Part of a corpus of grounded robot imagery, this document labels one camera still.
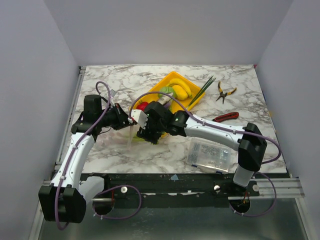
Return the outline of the clear zip top bag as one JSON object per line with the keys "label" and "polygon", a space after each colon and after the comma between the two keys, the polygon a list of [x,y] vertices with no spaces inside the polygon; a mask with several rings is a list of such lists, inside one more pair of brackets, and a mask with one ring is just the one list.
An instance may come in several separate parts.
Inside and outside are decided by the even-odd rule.
{"label": "clear zip top bag", "polygon": [[95,145],[100,148],[120,146],[130,149],[133,146],[145,144],[146,141],[132,142],[132,138],[134,135],[137,135],[139,128],[139,125],[129,126],[120,130],[114,130],[111,127],[107,127],[98,135]]}

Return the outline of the celery stalk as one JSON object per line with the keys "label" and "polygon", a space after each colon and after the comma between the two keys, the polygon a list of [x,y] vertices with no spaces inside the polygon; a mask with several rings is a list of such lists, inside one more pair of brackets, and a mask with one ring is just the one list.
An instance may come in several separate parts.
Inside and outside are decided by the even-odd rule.
{"label": "celery stalk", "polygon": [[145,140],[144,140],[143,138],[140,138],[140,137],[134,135],[134,136],[132,137],[132,140],[131,140],[131,141],[134,142],[134,143],[138,143],[138,142],[144,142]]}

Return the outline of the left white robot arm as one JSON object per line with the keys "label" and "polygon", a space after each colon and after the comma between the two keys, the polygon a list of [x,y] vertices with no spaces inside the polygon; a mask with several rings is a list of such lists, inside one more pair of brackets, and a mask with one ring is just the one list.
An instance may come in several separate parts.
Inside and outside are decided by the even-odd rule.
{"label": "left white robot arm", "polygon": [[85,96],[83,111],[71,127],[71,141],[62,164],[49,185],[38,192],[44,219],[62,224],[81,223],[93,197],[107,197],[111,185],[102,177],[90,176],[81,183],[85,161],[103,128],[121,130],[131,126],[128,115],[111,97]]}

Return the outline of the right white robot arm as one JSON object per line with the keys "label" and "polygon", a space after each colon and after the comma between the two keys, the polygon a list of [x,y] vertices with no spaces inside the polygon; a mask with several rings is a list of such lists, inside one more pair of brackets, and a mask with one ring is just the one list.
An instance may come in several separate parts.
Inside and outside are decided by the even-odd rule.
{"label": "right white robot arm", "polygon": [[248,190],[249,182],[261,168],[267,142],[259,128],[248,123],[235,126],[198,117],[186,110],[172,113],[157,101],[144,110],[133,109],[129,119],[139,125],[137,136],[157,144],[163,133],[172,136],[196,137],[227,146],[238,152],[238,166],[230,183],[230,191],[241,196]]}

